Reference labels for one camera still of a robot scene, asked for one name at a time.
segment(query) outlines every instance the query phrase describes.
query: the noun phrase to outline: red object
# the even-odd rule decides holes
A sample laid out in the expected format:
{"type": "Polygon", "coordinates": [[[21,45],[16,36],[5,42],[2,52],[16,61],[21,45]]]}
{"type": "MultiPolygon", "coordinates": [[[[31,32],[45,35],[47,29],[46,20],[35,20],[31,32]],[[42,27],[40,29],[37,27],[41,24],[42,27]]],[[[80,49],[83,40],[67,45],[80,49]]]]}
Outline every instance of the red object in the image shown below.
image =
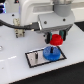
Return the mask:
{"type": "Polygon", "coordinates": [[[51,45],[58,46],[58,45],[62,45],[62,43],[63,43],[63,39],[61,38],[60,35],[58,34],[52,35],[52,39],[50,41],[51,45]]]}

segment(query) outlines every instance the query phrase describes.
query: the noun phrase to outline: white table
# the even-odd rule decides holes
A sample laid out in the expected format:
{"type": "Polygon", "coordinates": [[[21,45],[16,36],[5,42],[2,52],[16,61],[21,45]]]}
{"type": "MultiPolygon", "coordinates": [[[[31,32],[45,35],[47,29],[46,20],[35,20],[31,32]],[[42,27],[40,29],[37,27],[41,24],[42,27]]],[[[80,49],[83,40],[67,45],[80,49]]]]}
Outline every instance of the white table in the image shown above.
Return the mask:
{"type": "MultiPolygon", "coordinates": [[[[18,14],[0,15],[0,18],[13,24],[18,14]]],[[[38,74],[56,70],[65,66],[84,61],[84,32],[76,25],[69,31],[67,40],[60,47],[67,57],[66,60],[29,68],[25,53],[49,46],[44,42],[43,34],[26,31],[25,37],[16,38],[14,29],[0,27],[0,84],[7,84],[38,74]]]]}

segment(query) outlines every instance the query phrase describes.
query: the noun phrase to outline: black cable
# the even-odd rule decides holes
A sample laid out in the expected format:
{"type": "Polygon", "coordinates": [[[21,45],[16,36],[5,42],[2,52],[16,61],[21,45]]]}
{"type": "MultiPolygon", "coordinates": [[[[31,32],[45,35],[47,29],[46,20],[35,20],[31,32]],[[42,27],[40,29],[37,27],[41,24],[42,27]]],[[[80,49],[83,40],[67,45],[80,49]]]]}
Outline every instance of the black cable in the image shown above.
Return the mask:
{"type": "Polygon", "coordinates": [[[0,20],[0,24],[2,25],[5,25],[7,27],[10,27],[10,28],[13,28],[13,29],[25,29],[25,30],[31,30],[30,29],[30,25],[26,25],[26,26],[15,26],[15,25],[11,25],[11,24],[8,24],[2,20],[0,20]]]}

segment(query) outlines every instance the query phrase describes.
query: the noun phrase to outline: blue block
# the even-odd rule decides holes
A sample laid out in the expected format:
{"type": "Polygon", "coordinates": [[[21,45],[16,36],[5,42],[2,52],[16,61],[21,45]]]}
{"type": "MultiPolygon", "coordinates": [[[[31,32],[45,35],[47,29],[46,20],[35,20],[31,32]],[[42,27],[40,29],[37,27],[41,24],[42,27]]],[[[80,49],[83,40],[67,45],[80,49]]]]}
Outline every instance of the blue block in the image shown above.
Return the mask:
{"type": "Polygon", "coordinates": [[[58,48],[48,46],[43,50],[43,56],[45,59],[49,61],[56,61],[60,58],[61,52],[58,48]]]}

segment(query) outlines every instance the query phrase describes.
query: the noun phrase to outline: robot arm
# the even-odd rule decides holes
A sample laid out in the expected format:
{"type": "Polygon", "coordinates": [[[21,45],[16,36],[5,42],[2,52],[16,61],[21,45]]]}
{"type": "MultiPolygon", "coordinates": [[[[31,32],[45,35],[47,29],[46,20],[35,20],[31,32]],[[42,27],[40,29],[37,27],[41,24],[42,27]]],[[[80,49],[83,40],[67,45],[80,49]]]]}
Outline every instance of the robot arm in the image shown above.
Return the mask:
{"type": "Polygon", "coordinates": [[[22,33],[27,29],[47,34],[46,43],[50,43],[52,31],[60,31],[59,34],[65,40],[67,30],[75,22],[71,2],[72,0],[19,0],[19,25],[10,25],[1,20],[0,22],[14,29],[22,29],[18,30],[22,33]]]}

